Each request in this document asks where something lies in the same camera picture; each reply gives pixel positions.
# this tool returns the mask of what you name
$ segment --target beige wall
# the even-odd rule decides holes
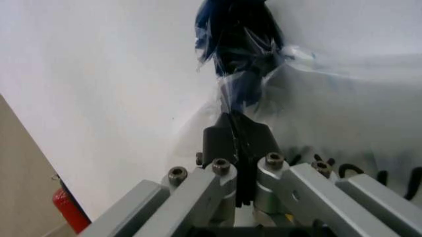
[[[0,95],[0,236],[40,237],[61,225],[55,171]]]

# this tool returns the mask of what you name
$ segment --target red fire extinguisher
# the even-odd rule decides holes
[[[91,221],[61,180],[60,184],[62,187],[54,193],[52,201],[75,233],[79,234]]]

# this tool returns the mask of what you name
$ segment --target dark blue object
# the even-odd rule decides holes
[[[205,0],[195,21],[201,63],[213,58],[215,72],[228,77],[222,91],[229,110],[261,97],[261,80],[280,63],[281,31],[263,0]]]

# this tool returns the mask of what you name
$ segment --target clear plastic bag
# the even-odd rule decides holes
[[[263,0],[205,0],[195,21],[200,65],[213,59],[223,110],[243,111],[281,62],[281,32]]]

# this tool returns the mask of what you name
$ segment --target bolt head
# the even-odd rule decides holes
[[[230,162],[222,158],[214,159],[212,161],[212,170],[218,175],[225,175],[230,170]]]
[[[331,170],[333,169],[331,165],[323,161],[314,161],[311,166],[316,169],[320,174],[324,175],[326,178],[330,177]]]
[[[174,186],[179,186],[188,177],[188,171],[182,166],[176,166],[169,170],[169,183]]]
[[[277,152],[270,152],[265,156],[265,164],[274,170],[283,167],[284,156]]]
[[[204,154],[202,152],[196,152],[196,165],[204,164]]]

